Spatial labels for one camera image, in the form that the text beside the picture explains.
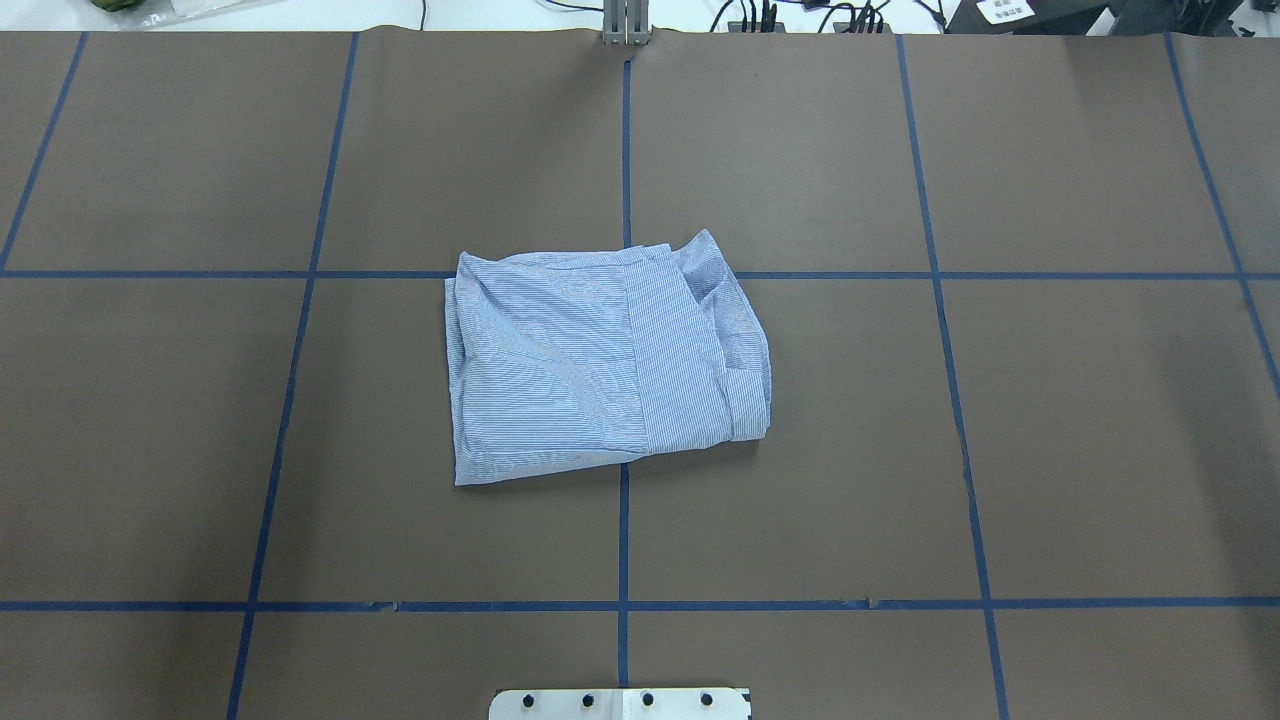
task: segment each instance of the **black cable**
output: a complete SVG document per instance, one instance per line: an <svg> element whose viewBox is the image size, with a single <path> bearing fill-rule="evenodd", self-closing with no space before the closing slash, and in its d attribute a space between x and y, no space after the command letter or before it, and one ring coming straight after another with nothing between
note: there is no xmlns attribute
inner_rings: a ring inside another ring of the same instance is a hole
<svg viewBox="0 0 1280 720"><path fill-rule="evenodd" d="M732 4L733 4L733 0L724 0L724 4L721 5L721 12L716 13L716 19L712 20L712 29L709 29L707 32L716 32L716 26L718 26L719 24L719 19L724 17L724 10L728 10L728 6L732 5Z"/></svg>
<svg viewBox="0 0 1280 720"><path fill-rule="evenodd" d="M867 13L867 26L865 27L859 27L858 31L859 32L864 32L867 35L876 35L876 33L879 33L879 32L884 32L884 13L882 13L881 10L883 10L884 6L888 5L893 0L884 0L879 5L874 5L873 6L872 3L870 3L870 0L867 0L867 8L865 8L868 10L868 13Z"/></svg>
<svg viewBox="0 0 1280 720"><path fill-rule="evenodd" d="M1199 28L1196 29L1196 35L1206 37L1204 36L1204 26L1208 24L1208 19L1211 17L1213 17L1213 9L1216 8L1216 5L1212 1L1210 1L1210 3L1204 3L1202 6L1204 8L1204 17L1201 18L1201 24L1199 24Z"/></svg>
<svg viewBox="0 0 1280 720"><path fill-rule="evenodd" d="M867 3L861 6L860 12L858 13L858 18L854 19L854 22L849 23L849 27L845 28L845 32L861 33L863 27L865 27L865 23L870 18L870 15L872 15L872 0L867 0Z"/></svg>
<svg viewBox="0 0 1280 720"><path fill-rule="evenodd" d="M822 24L818 26L818 32L827 28L827 20L829 20L831 15L841 8L849 10L849 24L854 24L854 15L858 13L858 8L854 8L852 3L836 3L829 10L827 10L827 14L822 17Z"/></svg>
<svg viewBox="0 0 1280 720"><path fill-rule="evenodd" d="M589 10L591 13L603 13L604 8L588 8L586 5L571 5L568 3L561 3L559 0L543 0L548 5L556 5L557 8L568 8L570 10Z"/></svg>
<svg viewBox="0 0 1280 720"><path fill-rule="evenodd" d="M919 5L919 6L924 8L925 10L928 10L929 17L933 18L933 22L938 24L938 29L940 31L942 31L942 32L947 31L947 15L946 15L946 13L942 12L942 0L938 0L938 9L937 10L934 10L933 8L931 8L929 5L927 5L924 3L924 0L913 0L913 1L916 5Z"/></svg>

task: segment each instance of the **grid line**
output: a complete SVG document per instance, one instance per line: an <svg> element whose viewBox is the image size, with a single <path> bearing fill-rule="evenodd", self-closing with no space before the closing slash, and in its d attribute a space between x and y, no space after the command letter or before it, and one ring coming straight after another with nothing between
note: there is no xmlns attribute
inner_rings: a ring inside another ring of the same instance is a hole
<svg viewBox="0 0 1280 720"><path fill-rule="evenodd" d="M1178 65L1178 51L1174 47L1174 36L1165 32L1165 53L1169 55L1169 69L1174 76L1174 88L1178 91L1178 104L1183 110L1183 120L1187 123L1187 135L1192 141L1192 150L1196 152L1196 161L1199 164L1201 176L1204 177L1204 190L1208 191L1210 202L1213 205L1213 215L1217 225L1222 231L1222 242L1226 243L1226 252L1231 256L1231 266L1235 268L1235 279L1240 283L1240 293L1244 295L1244 306L1249 311L1249 322L1253 324L1253 334L1257 336L1258 347L1262 350L1262 360L1266 363L1267 374L1271 375L1271 388L1280 398L1280 372L1276 370L1276 360L1271 354L1271 343L1262 329L1262 318L1258 316L1258 307L1253 302L1253 291L1249 290L1249 281L1244 274L1244 263L1240 261L1240 251L1235 247L1235 238L1231 236L1231 224L1226 222L1226 211L1222 201L1217 196L1217 184L1213 182L1213 173L1208 169L1208 159L1204 156L1204 147L1201 145L1199 133L1196 131L1196 119L1192 117L1192 106L1187 101L1187 88L1183 86L1183 73Z"/></svg>
<svg viewBox="0 0 1280 720"><path fill-rule="evenodd" d="M498 614L498 612L617 612L612 600L539 601L259 601L259 614L325 612L417 612L417 614ZM0 612L244 612L242 601L165 601L165 600L9 600L0 601ZM1137 610L1137 609L1212 609L1276 607L1280 596L1151 596L1151 597L1010 597L969 600L631 600L631 612L909 612L993 610Z"/></svg>
<svg viewBox="0 0 1280 720"><path fill-rule="evenodd" d="M987 625L987 652L991 656L991 675L996 691L996 710L1000 720L1009 720L1009 700L1005 693L1005 669L1000 657L1000 635L996 632L996 611L991 606L991 582L987 577L987 552L982 539L982 518L978 514L978 491L973 482L973 464L969 457L969 436L964 424L964 406L960 404L960 382L956 378L955 355L951 350L951 328L947 324L946 297L942 293L942 273L933 237L933 217L929 213L929 193L924 183L924 163L920 159L920 136L915 126L915 108L911 102L911 76L906 67L906 44L897 42L897 69L902 78L902 104L906 110L906 128L911 141L911 160L915 164L915 190L920 201L920 220L924 225L924 245L929 255L929 273L933 281L933 304L938 315L938 334L942 340L942 359L947 369L947 388L951 395L951 415L960 441L960 459L965 491L969 496L969 533L973 538L973 556L978 570L978 589L982 593L983 619Z"/></svg>
<svg viewBox="0 0 1280 720"><path fill-rule="evenodd" d="M239 712L241 689L244 685L244 670L248 664L248 648L253 638L253 619L257 614L257 598L262 587L262 566L266 562L266 546L271 536L271 519L275 514L275 497L280 487L280 469L284 464L284 441L289 432L293 415L293 397L298 383L298 361L302 357L302 342L307 333L307 320L311 314L311 297L315 293L315 273L320 264L320 250L324 243L325 222L329 217L329 200L333 197L333 178L338 169L338 154L342 147L342 129L347 119L347 100L351 96L351 79L356 69L356 51L360 49L360 33L351 33L351 46L347 50L347 69L342 82L342 96L338 100L338 118L334 120L333 142L329 149L329 165L325 173L324 191L320 196L320 213L316 218L315 240L311 243L306 290L302 292L302 309L298 311L298 329L293 338L293 355L289 359L289 375L284 386L284 402L280 409L280 427L275 436L275 452L271 457L271 474L266 486L266 500L262 505L262 524L257 534L257 550L253 553L253 571L250 577L248 601L244 606L244 620L241 625L239 650L236 653L236 670L232 675L230 694L227 701L227 719L236 720Z"/></svg>
<svg viewBox="0 0 1280 720"><path fill-rule="evenodd" d="M0 270L12 279L448 279L454 270ZM931 281L929 270L742 270L740 281ZM1251 282L1280 281L1280 273L1132 273L1132 272L1027 272L940 270L943 281L1043 282Z"/></svg>
<svg viewBox="0 0 1280 720"><path fill-rule="evenodd" d="M622 249L631 247L631 60L622 63ZM631 465L618 465L618 687L631 685Z"/></svg>
<svg viewBox="0 0 1280 720"><path fill-rule="evenodd" d="M76 79L76 70L79 69L81 58L84 55L84 45L88 42L88 33L82 32L76 41L76 53L67 67L67 76L63 77L63 87L58 91L58 101L54 102L54 111L49 114L49 124L45 126L45 135L40 138L40 147L36 149L36 158L31 163L31 172L27 173L27 183L22 187L22 196L18 197L18 208L13 211L13 222L9 223L9 233L4 238L4 247L0 249L0 270L9 263L9 254L13 243L18 240L18 228L22 227L22 217L27 213L27 202L31 201L31 192L36 190L36 178L40 177L40 168L45 164L45 154L49 152L49 143L54 140L54 129L63 115L63 106L67 105L67 96L72 92L72 82Z"/></svg>

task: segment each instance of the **metal bracket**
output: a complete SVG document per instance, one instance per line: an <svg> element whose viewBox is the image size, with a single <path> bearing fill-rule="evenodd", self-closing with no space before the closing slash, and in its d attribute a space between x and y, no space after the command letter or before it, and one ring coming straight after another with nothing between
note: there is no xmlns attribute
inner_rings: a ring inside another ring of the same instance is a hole
<svg viewBox="0 0 1280 720"><path fill-rule="evenodd" d="M649 0L604 0L604 44L648 45Z"/></svg>
<svg viewBox="0 0 1280 720"><path fill-rule="evenodd" d="M737 688L503 691L489 720L750 720L751 692Z"/></svg>

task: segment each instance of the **white label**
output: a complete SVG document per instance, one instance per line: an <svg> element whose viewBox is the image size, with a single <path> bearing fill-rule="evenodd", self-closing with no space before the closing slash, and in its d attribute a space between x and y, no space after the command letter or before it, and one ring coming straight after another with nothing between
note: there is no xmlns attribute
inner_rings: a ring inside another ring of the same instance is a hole
<svg viewBox="0 0 1280 720"><path fill-rule="evenodd" d="M1027 0L982 0L978 3L978 10L993 26L1011 23L1036 14Z"/></svg>

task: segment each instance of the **folded shirt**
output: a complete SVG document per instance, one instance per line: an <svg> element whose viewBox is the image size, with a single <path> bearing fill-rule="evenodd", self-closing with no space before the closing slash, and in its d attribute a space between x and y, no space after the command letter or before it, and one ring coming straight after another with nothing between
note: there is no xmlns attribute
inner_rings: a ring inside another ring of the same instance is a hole
<svg viewBox="0 0 1280 720"><path fill-rule="evenodd" d="M764 331L707 231L676 251L463 252L444 293L460 486L769 427Z"/></svg>

